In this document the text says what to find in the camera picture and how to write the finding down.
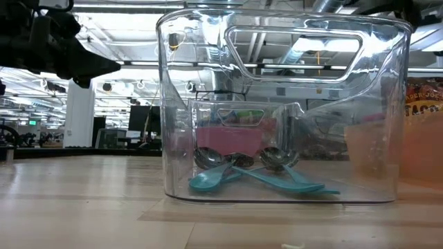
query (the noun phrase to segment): ceiling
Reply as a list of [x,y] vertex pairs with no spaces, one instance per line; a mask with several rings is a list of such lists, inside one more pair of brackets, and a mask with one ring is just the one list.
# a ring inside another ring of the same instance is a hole
[[[64,0],[45,0],[45,4],[63,3]],[[275,10],[309,11],[314,1],[271,1]],[[420,1],[423,13],[437,11],[440,15],[441,2]],[[206,1],[192,0],[188,6],[221,6],[229,8],[263,9],[266,6],[263,0],[230,0]],[[96,116],[106,116],[110,127],[127,127],[129,110],[132,105],[130,98],[138,100],[141,104],[158,105],[159,87],[157,66],[158,46],[156,42],[156,22],[163,13],[182,8],[180,1],[95,1],[82,0],[75,2],[74,15],[82,25],[78,39],[82,45],[99,55],[119,62],[137,61],[132,66],[123,66],[121,71],[103,75],[94,79],[97,84]],[[352,12],[344,8],[341,13]],[[433,50],[443,50],[440,44],[443,37],[443,28],[440,24],[419,28],[413,36],[411,45],[410,66],[436,67],[436,57],[432,52],[422,52],[434,46]],[[238,37],[235,44],[239,54],[248,54],[251,36]],[[281,56],[291,48],[290,37],[271,36],[265,39],[264,46],[257,54],[257,58],[249,59],[250,62],[267,62],[275,59],[275,54]],[[306,64],[346,64],[347,57],[352,54],[333,53],[321,51],[316,54],[303,54],[302,61]],[[194,95],[186,91],[189,81],[202,81],[210,75],[202,75],[198,71],[178,71],[182,82],[175,82],[183,98],[192,98]],[[42,73],[34,75],[25,70],[2,68],[0,77],[6,84],[6,96],[0,99],[0,116],[6,122],[27,121],[30,118],[42,119],[42,124],[48,127],[62,127],[66,114],[66,94],[55,93],[47,89],[48,82],[52,82],[66,91],[69,90],[69,81],[61,80],[56,75]],[[112,90],[103,90],[103,84],[111,84]]]

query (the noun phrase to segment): metal spoon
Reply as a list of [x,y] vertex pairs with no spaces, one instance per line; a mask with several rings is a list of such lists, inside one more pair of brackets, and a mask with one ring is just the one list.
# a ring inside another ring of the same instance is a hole
[[209,192],[217,189],[224,177],[225,171],[232,165],[250,167],[254,163],[253,158],[246,155],[236,153],[223,157],[210,148],[200,149],[199,153],[195,155],[196,162],[206,162],[204,167],[210,168],[196,175],[189,182],[189,186],[192,189],[202,192]]
[[[207,155],[211,156],[210,160],[208,160],[207,158],[200,158],[201,154],[196,154],[195,156],[197,157],[197,160],[199,162],[204,162],[204,161],[208,162],[209,165],[207,165],[206,167],[214,167],[215,165],[225,162],[225,160],[227,161],[226,157],[223,157],[222,155],[218,154],[216,151],[210,148],[205,148],[204,150],[206,151]],[[212,191],[219,186],[222,177],[224,175],[224,172],[228,168],[232,168],[239,173],[252,176],[253,178],[258,179],[259,181],[268,183],[276,188],[280,188],[281,190],[286,190],[290,192],[297,192],[297,193],[310,192],[325,187],[323,184],[314,184],[314,183],[309,183],[309,184],[288,183],[286,181],[280,180],[275,177],[261,175],[255,172],[251,172],[249,170],[242,169],[241,167],[238,166],[232,166],[232,164],[235,163],[244,163],[245,165],[248,165],[250,163],[249,159],[245,160],[245,158],[242,158],[240,160],[239,158],[241,158],[241,155],[242,154],[233,154],[231,155],[231,157],[228,157],[228,159],[230,159],[229,163],[216,166],[212,169],[206,170],[205,172],[198,174],[189,182],[190,187],[197,191]]]
[[[275,147],[267,147],[260,152],[260,160],[266,169],[281,172],[285,170],[296,183],[313,184],[304,176],[293,170],[292,167],[298,163],[298,153],[290,151],[285,153],[283,150]],[[314,191],[316,194],[340,194],[338,190],[319,189]]]

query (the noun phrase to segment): wooden table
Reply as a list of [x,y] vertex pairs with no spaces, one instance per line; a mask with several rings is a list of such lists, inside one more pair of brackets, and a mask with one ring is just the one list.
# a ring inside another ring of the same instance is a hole
[[406,183],[385,205],[202,205],[165,198],[161,158],[0,166],[1,249],[441,249],[442,212],[443,191]]

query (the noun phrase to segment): teal plastic spoon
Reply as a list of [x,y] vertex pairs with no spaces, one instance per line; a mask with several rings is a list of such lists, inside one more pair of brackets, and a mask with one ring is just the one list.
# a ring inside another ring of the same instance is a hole
[[[255,168],[255,169],[250,169],[249,171],[250,172],[256,172],[256,171],[259,171],[259,170],[261,170],[261,169],[264,169],[264,167],[258,167],[258,168]],[[229,182],[231,182],[231,181],[235,181],[235,180],[237,180],[240,176],[243,176],[243,174],[242,173],[233,173],[233,174],[230,174],[230,175],[228,175],[227,177],[223,177],[223,179],[221,180],[221,183],[229,183]]]
[[311,183],[311,184],[306,184],[306,183],[288,183],[284,180],[280,180],[279,178],[276,177],[270,177],[270,176],[265,176],[253,171],[249,171],[249,170],[245,170],[236,166],[232,166],[232,169],[234,169],[235,171],[242,173],[242,174],[246,174],[248,176],[252,176],[253,178],[262,181],[263,183],[267,183],[270,184],[278,189],[281,190],[285,190],[288,192],[295,192],[295,193],[303,193],[303,192],[311,192],[311,191],[315,191],[315,190],[320,190],[322,188],[325,187],[324,184],[315,184],[315,183]]
[[[290,151],[285,154],[278,148],[268,147],[260,153],[260,159],[267,169],[280,172],[286,171],[296,183],[314,184],[307,180],[304,176],[293,170],[292,167],[298,163],[298,153]],[[320,189],[315,190],[312,194],[340,194],[338,190]]]
[[214,191],[219,187],[224,172],[231,166],[231,163],[225,163],[219,167],[208,169],[192,178],[189,181],[189,186],[200,192]]

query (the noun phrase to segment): fluorescent light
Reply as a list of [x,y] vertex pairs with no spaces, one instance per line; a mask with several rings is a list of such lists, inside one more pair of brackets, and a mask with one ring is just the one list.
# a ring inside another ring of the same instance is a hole
[[247,67],[247,68],[256,68],[257,66],[258,66],[257,64],[251,64],[251,63],[244,64],[244,67]]
[[164,8],[164,9],[181,9],[183,6],[178,5],[152,5],[152,4],[75,4],[76,8]]
[[325,45],[320,40],[299,38],[292,46],[292,50],[296,52],[305,51],[322,51],[325,49]]
[[42,78],[59,79],[59,77],[55,73],[41,72],[40,75],[35,75],[35,76],[42,77]]
[[288,64],[270,64],[264,65],[265,68],[287,68],[287,69],[324,69],[321,65],[288,65]]
[[408,68],[409,73],[443,73],[443,68]]
[[197,66],[220,67],[220,64],[209,63],[209,62],[199,62],[199,63],[197,63]]
[[64,118],[64,115],[50,113],[51,116],[57,117],[57,118]]
[[158,62],[131,62],[134,66],[158,66]]
[[347,66],[331,66],[331,70],[346,70]]
[[190,62],[168,62],[168,66],[194,66]]
[[292,46],[295,52],[312,51],[332,51],[332,52],[357,52],[360,43],[356,39],[331,39],[326,43],[319,39],[299,38]]
[[355,39],[333,39],[326,43],[325,50],[334,52],[357,52],[360,43]]
[[443,40],[430,45],[429,47],[423,49],[423,52],[440,52],[443,50]]
[[11,120],[11,121],[17,121],[17,120],[20,120],[20,121],[28,121],[28,118],[4,118],[5,120]]

